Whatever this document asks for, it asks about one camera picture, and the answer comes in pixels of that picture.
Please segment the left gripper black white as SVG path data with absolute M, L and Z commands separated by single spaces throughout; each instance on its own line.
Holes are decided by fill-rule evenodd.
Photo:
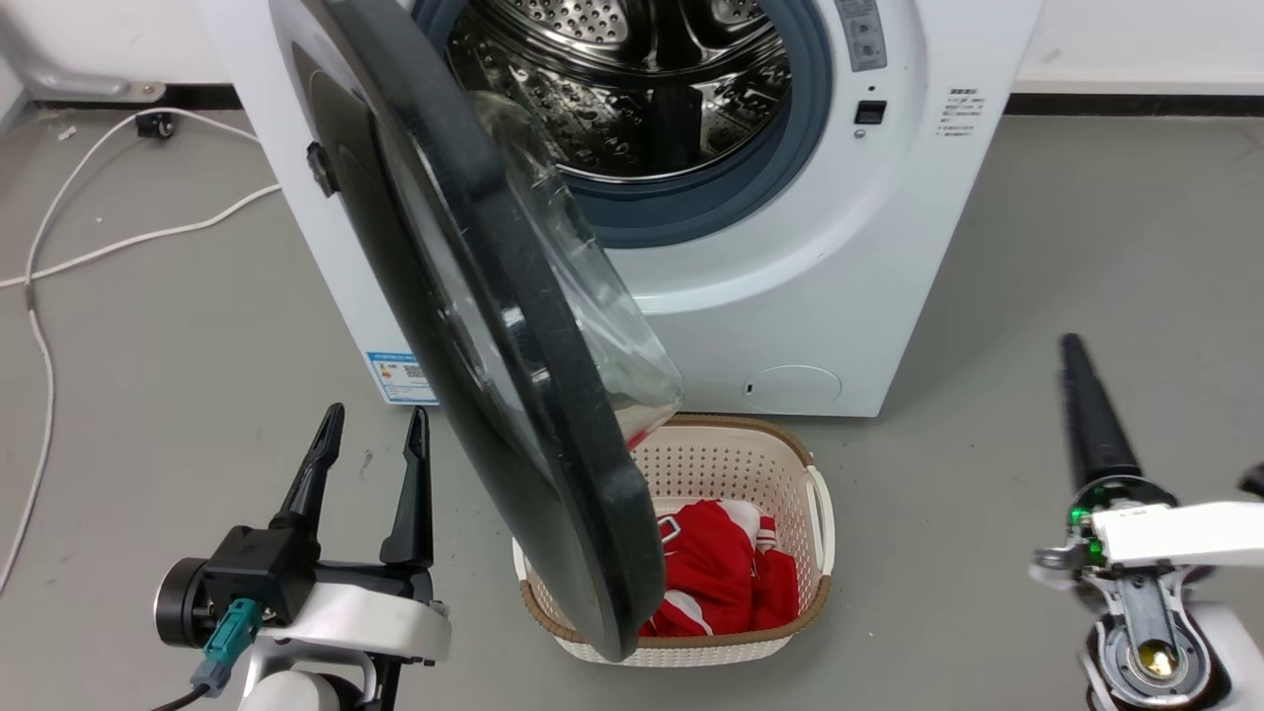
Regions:
M 404 476 L 378 564 L 320 560 L 315 536 L 327 476 L 343 450 L 345 405 L 325 411 L 268 529 L 236 526 L 206 559 L 186 558 L 159 584 L 158 638 L 177 648 L 211 639 L 230 603 L 263 617 L 257 657 L 311 663 L 442 663 L 453 626 L 434 598 L 434 491 L 428 411 L 412 410 Z

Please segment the right gripper white green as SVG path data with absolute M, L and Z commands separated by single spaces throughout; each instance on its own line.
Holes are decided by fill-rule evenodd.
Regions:
M 1066 543 L 1031 554 L 1029 576 L 1069 591 L 1125 571 L 1261 567 L 1263 504 L 1178 504 L 1144 477 L 1078 334 L 1060 337 L 1063 431 L 1071 466 Z

